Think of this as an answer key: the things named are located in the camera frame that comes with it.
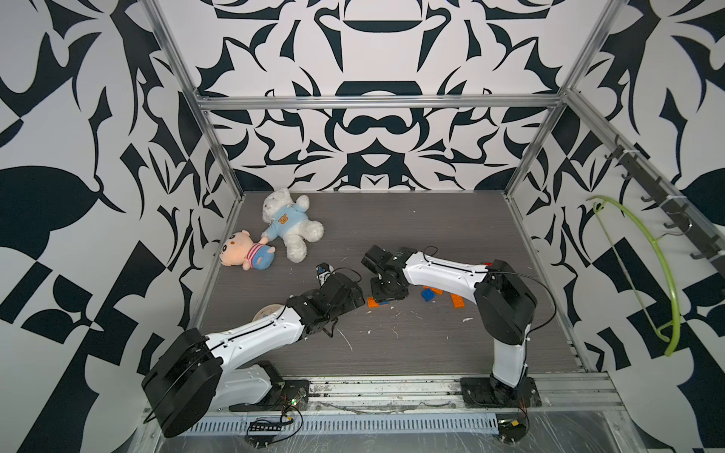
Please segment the blue square lego brick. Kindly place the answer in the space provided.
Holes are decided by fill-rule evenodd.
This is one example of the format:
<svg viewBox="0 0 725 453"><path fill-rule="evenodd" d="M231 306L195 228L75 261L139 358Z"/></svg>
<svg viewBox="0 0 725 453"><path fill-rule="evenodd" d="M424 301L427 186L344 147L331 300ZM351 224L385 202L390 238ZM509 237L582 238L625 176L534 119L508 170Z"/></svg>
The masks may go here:
<svg viewBox="0 0 725 453"><path fill-rule="evenodd" d="M421 292L421 296L423 297L423 299L425 301L430 302L430 301L434 300L434 298L435 298L435 292L432 289L430 289L430 288L425 288Z"/></svg>

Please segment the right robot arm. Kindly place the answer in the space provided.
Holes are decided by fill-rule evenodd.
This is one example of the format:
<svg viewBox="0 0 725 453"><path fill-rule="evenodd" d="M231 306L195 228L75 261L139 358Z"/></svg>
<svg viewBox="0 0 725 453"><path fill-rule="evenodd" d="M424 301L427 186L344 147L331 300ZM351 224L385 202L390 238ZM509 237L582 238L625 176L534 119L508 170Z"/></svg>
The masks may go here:
<svg viewBox="0 0 725 453"><path fill-rule="evenodd" d="M373 245L362 265L375 275L371 291L377 302L402 300L411 286L424 286L475 303L494 339L492 388L511 393L519 387L528 368L527 340L538 302L507 262L466 264L410 247L387 251Z"/></svg>

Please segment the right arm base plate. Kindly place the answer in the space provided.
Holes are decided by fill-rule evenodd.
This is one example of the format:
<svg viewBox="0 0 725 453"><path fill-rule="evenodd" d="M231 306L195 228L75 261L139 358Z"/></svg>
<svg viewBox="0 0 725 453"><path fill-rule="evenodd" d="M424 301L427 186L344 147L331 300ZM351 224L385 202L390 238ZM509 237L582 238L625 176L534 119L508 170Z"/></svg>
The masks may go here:
<svg viewBox="0 0 725 453"><path fill-rule="evenodd" d="M532 377L524 376L517 387L491 377L460 379L461 393L467 408L526 408L541 407L542 401Z"/></svg>

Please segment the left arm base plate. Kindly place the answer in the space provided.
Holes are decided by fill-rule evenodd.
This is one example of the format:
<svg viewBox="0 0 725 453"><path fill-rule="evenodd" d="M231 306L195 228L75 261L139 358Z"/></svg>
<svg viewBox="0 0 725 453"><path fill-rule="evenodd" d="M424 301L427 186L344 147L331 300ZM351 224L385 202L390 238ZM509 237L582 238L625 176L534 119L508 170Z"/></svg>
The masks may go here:
<svg viewBox="0 0 725 453"><path fill-rule="evenodd" d="M238 403L228 409L232 413L251 411L281 411L286 406L306 409L309 402L311 381L309 379L285 379L275 365L269 361L257 362L253 367L264 371L270 381L270 389L257 403Z"/></svg>

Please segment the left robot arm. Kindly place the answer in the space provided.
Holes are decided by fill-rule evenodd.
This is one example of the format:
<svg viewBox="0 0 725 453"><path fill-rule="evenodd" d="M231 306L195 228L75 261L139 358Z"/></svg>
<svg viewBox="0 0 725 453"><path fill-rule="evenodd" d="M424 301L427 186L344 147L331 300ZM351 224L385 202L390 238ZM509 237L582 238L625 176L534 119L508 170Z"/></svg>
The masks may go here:
<svg viewBox="0 0 725 453"><path fill-rule="evenodd" d="M143 378L150 419L173 438L208 411L261 403L280 379L260 357L318 332L332 335L342 315L365 303L357 282L333 272L319 288L289 297L259 320L208 335L186 330Z"/></svg>

